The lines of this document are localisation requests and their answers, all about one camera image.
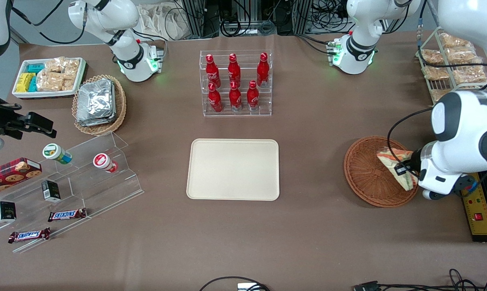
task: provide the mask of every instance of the white bag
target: white bag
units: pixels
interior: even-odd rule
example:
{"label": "white bag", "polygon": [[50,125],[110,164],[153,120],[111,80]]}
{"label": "white bag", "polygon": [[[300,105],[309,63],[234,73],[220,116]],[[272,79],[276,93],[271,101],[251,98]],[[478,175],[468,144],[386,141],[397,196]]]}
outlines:
{"label": "white bag", "polygon": [[142,33],[159,35],[170,40],[179,40],[190,35],[190,29],[185,22],[187,20],[186,11],[181,8],[184,7],[181,2],[179,5],[175,2],[138,5]]}

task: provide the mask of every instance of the small black box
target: small black box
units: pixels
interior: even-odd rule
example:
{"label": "small black box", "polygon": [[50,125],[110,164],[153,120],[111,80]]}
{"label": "small black box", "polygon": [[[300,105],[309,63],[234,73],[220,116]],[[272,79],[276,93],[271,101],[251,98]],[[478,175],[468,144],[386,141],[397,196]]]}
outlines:
{"label": "small black box", "polygon": [[44,200],[53,203],[61,201],[61,194],[59,193],[59,185],[57,185],[57,183],[44,180],[42,181],[41,186]]}
{"label": "small black box", "polygon": [[0,222],[16,220],[16,204],[10,201],[0,201]]}

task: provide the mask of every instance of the aluminum foil package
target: aluminum foil package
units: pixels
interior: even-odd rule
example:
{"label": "aluminum foil package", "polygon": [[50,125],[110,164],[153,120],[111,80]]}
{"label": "aluminum foil package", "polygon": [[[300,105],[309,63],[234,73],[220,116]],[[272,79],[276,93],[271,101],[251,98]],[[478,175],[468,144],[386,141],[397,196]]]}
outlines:
{"label": "aluminum foil package", "polygon": [[79,89],[77,122],[83,127],[116,120],[114,83],[108,79],[85,83]]}

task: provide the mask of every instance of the coca-cola bottle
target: coca-cola bottle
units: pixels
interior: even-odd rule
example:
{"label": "coca-cola bottle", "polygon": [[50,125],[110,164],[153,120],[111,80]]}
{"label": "coca-cola bottle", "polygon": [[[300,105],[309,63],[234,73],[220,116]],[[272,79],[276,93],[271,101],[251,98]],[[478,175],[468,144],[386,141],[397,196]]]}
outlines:
{"label": "coca-cola bottle", "polygon": [[240,88],[240,65],[236,61],[236,55],[234,53],[229,55],[229,66],[227,70],[229,71],[229,81],[236,82],[236,85]]}
{"label": "coca-cola bottle", "polygon": [[249,110],[257,111],[258,106],[258,97],[260,96],[260,92],[256,88],[256,81],[252,80],[249,82],[249,90],[247,90],[247,104],[249,105]]}
{"label": "coca-cola bottle", "polygon": [[214,112],[220,113],[224,109],[222,105],[222,100],[220,98],[220,93],[216,90],[215,84],[210,83],[208,85],[210,92],[208,93],[208,99],[210,100],[210,105],[212,106]]}
{"label": "coca-cola bottle", "polygon": [[208,75],[208,80],[210,83],[216,85],[216,88],[220,88],[220,74],[218,72],[218,67],[213,61],[212,55],[206,55],[206,74]]}
{"label": "coca-cola bottle", "polygon": [[268,55],[266,52],[262,52],[260,55],[260,64],[258,64],[258,78],[256,82],[260,87],[267,87],[269,85],[269,63],[267,61]]}
{"label": "coca-cola bottle", "polygon": [[229,101],[231,102],[231,110],[238,112],[242,110],[242,98],[240,90],[238,90],[238,85],[235,81],[229,83],[231,90],[229,91]]}

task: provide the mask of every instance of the oval wicker basket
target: oval wicker basket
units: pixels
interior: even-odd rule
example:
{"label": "oval wicker basket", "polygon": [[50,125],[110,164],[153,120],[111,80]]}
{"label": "oval wicker basket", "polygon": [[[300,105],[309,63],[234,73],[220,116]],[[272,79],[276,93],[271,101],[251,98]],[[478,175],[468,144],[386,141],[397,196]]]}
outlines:
{"label": "oval wicker basket", "polygon": [[[116,98],[116,114],[118,117],[113,123],[107,124],[100,124],[94,125],[93,127],[83,127],[78,122],[75,122],[75,127],[77,127],[81,132],[90,135],[102,135],[108,131],[116,131],[120,125],[122,125],[123,120],[125,119],[125,113],[127,112],[127,100],[125,98],[125,92],[123,91],[122,85],[115,77],[109,75],[99,75],[94,76],[90,79],[84,81],[84,83],[92,83],[96,82],[100,79],[109,79],[114,83],[114,98]],[[79,92],[75,92],[75,96],[73,97],[73,107],[71,108],[71,114],[73,117],[77,119],[77,100],[78,100]]]}
{"label": "oval wicker basket", "polygon": [[[391,140],[391,146],[407,150],[395,140]],[[367,203],[378,207],[399,207],[415,196],[418,186],[409,191],[402,188],[376,157],[376,152],[383,147],[387,147],[387,138],[383,136],[368,136],[355,141],[344,157],[344,173],[351,189]]]}

